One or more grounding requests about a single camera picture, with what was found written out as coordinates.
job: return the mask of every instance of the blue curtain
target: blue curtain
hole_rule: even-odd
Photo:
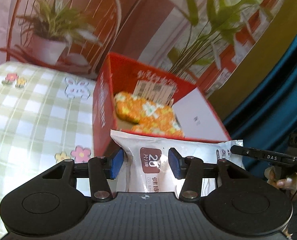
[[[261,84],[224,120],[233,139],[244,146],[284,152],[297,132],[297,36]],[[245,157],[248,171],[263,178],[267,162]]]

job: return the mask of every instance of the pink flower print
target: pink flower print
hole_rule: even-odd
[[[75,157],[76,163],[86,163],[90,159],[90,149],[83,148],[82,146],[78,145],[75,148],[75,151],[71,151],[71,155]]]
[[[17,73],[8,73],[5,78],[5,80],[10,81],[10,82],[14,82],[17,79],[18,79]]]

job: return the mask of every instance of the checkered tablecloth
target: checkered tablecloth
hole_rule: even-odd
[[[74,87],[66,90],[72,81],[84,97]],[[93,156],[94,87],[92,80],[47,68],[0,66],[0,202],[64,158],[83,162]],[[90,195],[87,180],[78,180],[77,188]],[[0,219],[0,238],[5,233]]]

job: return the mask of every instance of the hand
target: hand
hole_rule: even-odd
[[[273,170],[273,166],[269,167],[264,172],[265,177],[268,179],[268,183],[275,188],[282,188],[288,189],[291,191],[292,196],[294,195],[295,191],[297,190],[297,173],[287,177],[286,179],[275,179],[275,174]],[[293,200],[297,199],[297,193],[293,197]]]

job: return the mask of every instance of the open cardboard box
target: open cardboard box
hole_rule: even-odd
[[[152,92],[152,86],[155,85],[158,85],[158,93]],[[221,120],[195,85],[122,55],[109,53],[100,70],[94,90],[95,156],[108,156],[119,148],[110,137],[111,129],[133,133],[130,130],[134,124],[116,116],[114,95],[121,91],[131,94],[135,92],[139,95],[140,90],[142,90],[141,95],[143,90],[146,90],[146,95],[150,95],[159,103],[173,104],[172,108],[185,134],[184,140],[216,143],[230,140]],[[139,135],[160,137],[156,134]],[[183,140],[174,136],[163,137]]]

